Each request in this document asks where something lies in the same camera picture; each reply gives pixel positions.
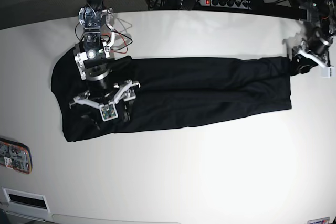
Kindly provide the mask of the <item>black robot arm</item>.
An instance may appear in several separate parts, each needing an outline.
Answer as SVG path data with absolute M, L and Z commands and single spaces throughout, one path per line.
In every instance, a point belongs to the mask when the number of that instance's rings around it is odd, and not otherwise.
M 320 67 L 325 78 L 334 76 L 329 48 L 335 41 L 335 0 L 290 0 L 307 13 L 306 34 L 300 44 L 292 48 L 290 74 L 296 76 Z
M 123 84 L 112 82 L 116 65 L 110 61 L 110 51 L 115 42 L 115 29 L 110 24 L 112 8 L 104 0 L 86 0 L 78 14 L 83 34 L 75 45 L 74 59 L 80 78 L 87 90 L 76 95 L 69 107 L 86 105 L 99 111 L 103 122 L 130 119 L 128 104 L 133 93 L 131 81 Z

